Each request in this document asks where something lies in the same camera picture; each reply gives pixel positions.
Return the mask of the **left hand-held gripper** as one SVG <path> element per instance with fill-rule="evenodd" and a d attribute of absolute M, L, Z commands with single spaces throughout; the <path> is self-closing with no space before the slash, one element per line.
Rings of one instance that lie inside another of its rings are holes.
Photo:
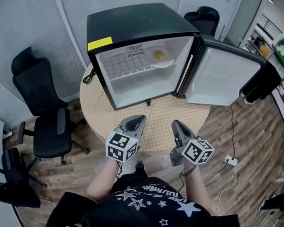
<path fill-rule="evenodd" d="M 146 121 L 147 118 L 143 114 L 123 119 L 106 140 L 106 156 L 118 162 L 126 162 L 136 154 L 140 148 Z"/>

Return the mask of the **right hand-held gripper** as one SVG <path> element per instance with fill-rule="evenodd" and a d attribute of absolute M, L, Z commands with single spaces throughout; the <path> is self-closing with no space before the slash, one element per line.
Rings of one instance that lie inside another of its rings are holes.
<path fill-rule="evenodd" d="M 214 152 L 213 146 L 208 141 L 195 136 L 193 131 L 179 120 L 174 120 L 171 127 L 176 144 L 169 154 L 172 166 L 181 165 L 183 158 L 194 165 L 208 161 Z"/>

